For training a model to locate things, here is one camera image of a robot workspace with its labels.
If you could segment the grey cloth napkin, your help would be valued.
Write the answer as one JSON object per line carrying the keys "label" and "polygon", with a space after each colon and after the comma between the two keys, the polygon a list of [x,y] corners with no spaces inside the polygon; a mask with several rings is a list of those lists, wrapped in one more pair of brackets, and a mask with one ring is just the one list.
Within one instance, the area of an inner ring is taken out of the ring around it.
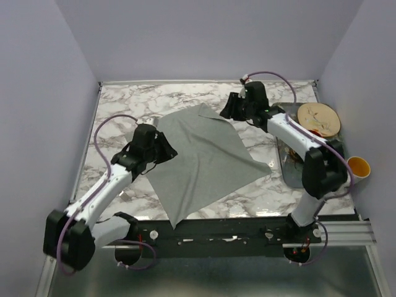
{"label": "grey cloth napkin", "polygon": [[236,129],[203,103],[162,117],[158,130],[178,154],[147,178],[172,227],[271,173],[251,157]]}

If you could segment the silver fork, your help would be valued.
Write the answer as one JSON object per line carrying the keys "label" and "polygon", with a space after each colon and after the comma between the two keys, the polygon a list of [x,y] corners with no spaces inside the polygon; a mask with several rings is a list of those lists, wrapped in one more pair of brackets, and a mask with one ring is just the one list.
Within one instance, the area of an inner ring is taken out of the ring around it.
{"label": "silver fork", "polygon": [[128,201],[131,200],[131,197],[127,193],[125,193],[124,191],[120,192],[119,197],[124,202],[128,202]]}

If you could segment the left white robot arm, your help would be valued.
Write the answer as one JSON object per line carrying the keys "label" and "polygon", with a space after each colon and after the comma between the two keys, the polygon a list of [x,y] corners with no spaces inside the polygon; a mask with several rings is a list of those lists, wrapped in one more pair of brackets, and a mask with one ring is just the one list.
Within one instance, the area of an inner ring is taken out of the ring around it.
{"label": "left white robot arm", "polygon": [[94,186],[65,210],[53,210],[47,216],[43,252],[80,271],[96,249],[117,240],[133,243],[137,237],[135,218],[117,213],[103,223],[98,219],[110,202],[148,172],[149,164],[164,163],[177,154],[156,126],[138,124],[132,140],[106,164],[105,174]]}

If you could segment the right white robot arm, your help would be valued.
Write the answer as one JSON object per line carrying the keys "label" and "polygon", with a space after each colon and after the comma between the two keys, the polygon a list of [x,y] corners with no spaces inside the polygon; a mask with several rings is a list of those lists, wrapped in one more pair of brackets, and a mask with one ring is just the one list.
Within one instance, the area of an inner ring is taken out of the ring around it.
{"label": "right white robot arm", "polygon": [[353,183],[343,145],[309,132],[281,107],[270,105],[265,86],[259,81],[245,83],[239,93],[230,93],[220,115],[234,121],[250,121],[254,127],[287,144],[302,159],[304,194],[284,229],[289,241],[301,241],[307,235],[306,227],[314,223],[325,201],[338,199],[337,191],[345,183]]}

